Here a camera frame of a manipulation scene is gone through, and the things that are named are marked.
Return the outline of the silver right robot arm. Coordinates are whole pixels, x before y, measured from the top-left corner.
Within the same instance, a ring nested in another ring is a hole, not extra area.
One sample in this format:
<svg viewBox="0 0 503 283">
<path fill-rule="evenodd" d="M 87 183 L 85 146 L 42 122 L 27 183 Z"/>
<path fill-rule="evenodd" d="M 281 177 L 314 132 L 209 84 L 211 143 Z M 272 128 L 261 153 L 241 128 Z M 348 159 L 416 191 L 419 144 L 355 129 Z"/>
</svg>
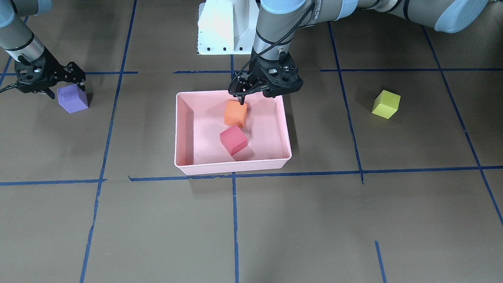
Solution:
<svg viewBox="0 0 503 283">
<path fill-rule="evenodd" d="M 0 2 L 0 45 L 14 60 L 17 80 L 1 89 L 16 88 L 23 93 L 46 93 L 55 99 L 50 87 L 59 82 L 75 84 L 80 92 L 86 87 L 85 72 L 75 63 L 61 65 L 49 49 L 21 19 L 50 11 L 51 0 L 2 0 Z"/>
</svg>

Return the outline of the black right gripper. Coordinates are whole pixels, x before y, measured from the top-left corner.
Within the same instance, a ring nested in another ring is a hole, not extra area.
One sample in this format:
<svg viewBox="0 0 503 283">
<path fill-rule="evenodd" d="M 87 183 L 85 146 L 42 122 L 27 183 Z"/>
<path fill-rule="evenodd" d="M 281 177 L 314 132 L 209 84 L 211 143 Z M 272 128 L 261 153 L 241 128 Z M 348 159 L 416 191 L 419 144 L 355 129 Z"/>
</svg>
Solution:
<svg viewBox="0 0 503 283">
<path fill-rule="evenodd" d="M 81 91 L 86 91 L 86 73 L 75 62 L 62 66 L 48 48 L 44 48 L 41 56 L 34 61 L 28 61 L 20 53 L 15 63 L 15 72 L 16 88 L 23 93 L 43 92 L 55 99 L 55 93 L 50 87 L 61 82 L 61 77 L 65 82 L 76 84 Z"/>
</svg>

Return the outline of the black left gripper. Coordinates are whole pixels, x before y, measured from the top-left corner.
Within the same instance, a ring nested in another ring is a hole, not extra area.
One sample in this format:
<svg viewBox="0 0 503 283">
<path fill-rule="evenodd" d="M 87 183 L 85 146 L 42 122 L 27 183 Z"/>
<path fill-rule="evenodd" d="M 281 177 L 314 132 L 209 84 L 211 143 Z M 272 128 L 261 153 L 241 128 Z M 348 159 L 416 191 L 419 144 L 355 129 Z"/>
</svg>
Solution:
<svg viewBox="0 0 503 283">
<path fill-rule="evenodd" d="M 279 59 L 258 57 L 250 63 L 247 75 L 236 75 L 229 84 L 229 94 L 243 105 L 247 95 L 262 92 L 266 98 L 294 93 L 304 82 L 290 53 L 280 52 Z"/>
</svg>

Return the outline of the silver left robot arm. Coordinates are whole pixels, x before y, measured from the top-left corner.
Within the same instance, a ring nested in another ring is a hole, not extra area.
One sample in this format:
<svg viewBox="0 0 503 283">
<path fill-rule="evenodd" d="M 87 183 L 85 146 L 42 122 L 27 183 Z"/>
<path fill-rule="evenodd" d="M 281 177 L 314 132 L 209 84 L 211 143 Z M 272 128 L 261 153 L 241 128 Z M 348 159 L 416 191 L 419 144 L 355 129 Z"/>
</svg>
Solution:
<svg viewBox="0 0 503 283">
<path fill-rule="evenodd" d="M 300 28 L 370 10 L 456 33 L 487 4 L 487 0 L 261 0 L 250 60 L 232 78 L 228 93 L 242 105 L 254 93 L 275 98 L 299 91 L 304 82 L 290 47 Z"/>
</svg>

